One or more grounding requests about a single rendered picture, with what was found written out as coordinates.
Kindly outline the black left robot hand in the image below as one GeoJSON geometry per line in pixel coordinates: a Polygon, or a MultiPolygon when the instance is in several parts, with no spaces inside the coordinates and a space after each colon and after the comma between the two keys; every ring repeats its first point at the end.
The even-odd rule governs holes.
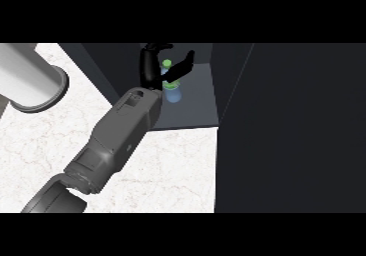
{"type": "Polygon", "coordinates": [[[160,90],[163,81],[174,82],[193,69],[194,51],[190,50],[184,60],[168,69],[165,74],[160,74],[157,54],[162,50],[171,48],[171,43],[147,43],[140,50],[140,86],[148,90],[160,90]]]}

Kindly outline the white cylinder with grey rim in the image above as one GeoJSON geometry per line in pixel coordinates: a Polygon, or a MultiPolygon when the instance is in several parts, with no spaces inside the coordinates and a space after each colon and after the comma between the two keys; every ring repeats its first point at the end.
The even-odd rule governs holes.
{"type": "Polygon", "coordinates": [[[0,43],[0,94],[17,111],[38,113],[51,108],[67,87],[64,70],[44,60],[27,43],[0,43]]]}

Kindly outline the dark grey cabinet door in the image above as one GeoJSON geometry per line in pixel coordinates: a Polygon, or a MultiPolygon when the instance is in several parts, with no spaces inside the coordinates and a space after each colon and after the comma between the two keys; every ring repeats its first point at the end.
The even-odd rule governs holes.
{"type": "Polygon", "coordinates": [[[258,44],[218,129],[219,212],[366,212],[366,44],[258,44]]]}

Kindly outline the dark grey cabinet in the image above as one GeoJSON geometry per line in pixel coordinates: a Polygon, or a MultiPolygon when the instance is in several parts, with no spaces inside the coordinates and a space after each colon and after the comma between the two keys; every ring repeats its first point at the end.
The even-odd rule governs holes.
{"type": "MultiPolygon", "coordinates": [[[[91,81],[101,96],[113,103],[140,84],[141,43],[63,43],[61,50],[91,81]]],[[[193,69],[179,78],[181,99],[162,103],[156,130],[206,128],[219,125],[243,73],[250,51],[247,43],[175,43],[157,58],[179,62],[194,53],[193,69]]]]}

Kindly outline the clear bottled water green label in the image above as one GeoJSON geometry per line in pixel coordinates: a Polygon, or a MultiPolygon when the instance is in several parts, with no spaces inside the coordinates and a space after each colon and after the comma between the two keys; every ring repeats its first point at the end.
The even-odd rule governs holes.
{"type": "MultiPolygon", "coordinates": [[[[163,59],[160,62],[160,74],[165,74],[172,66],[169,59],[163,59]]],[[[165,99],[169,103],[177,103],[181,100],[179,81],[162,82],[165,99]]]]}

